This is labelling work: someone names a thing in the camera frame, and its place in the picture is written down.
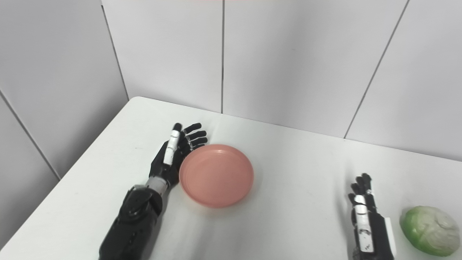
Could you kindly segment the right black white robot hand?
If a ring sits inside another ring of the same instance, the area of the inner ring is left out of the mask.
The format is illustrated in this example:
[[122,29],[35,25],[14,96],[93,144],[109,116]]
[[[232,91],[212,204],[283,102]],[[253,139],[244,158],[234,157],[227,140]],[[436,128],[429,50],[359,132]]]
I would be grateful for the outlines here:
[[356,177],[348,199],[352,204],[351,221],[356,247],[354,260],[394,260],[396,244],[391,219],[383,217],[376,207],[372,179],[367,173]]

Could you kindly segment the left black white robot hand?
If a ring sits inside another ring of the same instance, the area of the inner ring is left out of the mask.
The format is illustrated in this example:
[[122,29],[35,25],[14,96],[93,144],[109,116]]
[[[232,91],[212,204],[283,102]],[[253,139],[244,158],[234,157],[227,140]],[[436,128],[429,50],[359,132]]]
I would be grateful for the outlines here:
[[153,190],[169,188],[179,183],[179,170],[186,157],[196,149],[208,143],[207,132],[201,123],[183,128],[176,123],[169,139],[151,163],[147,186]]

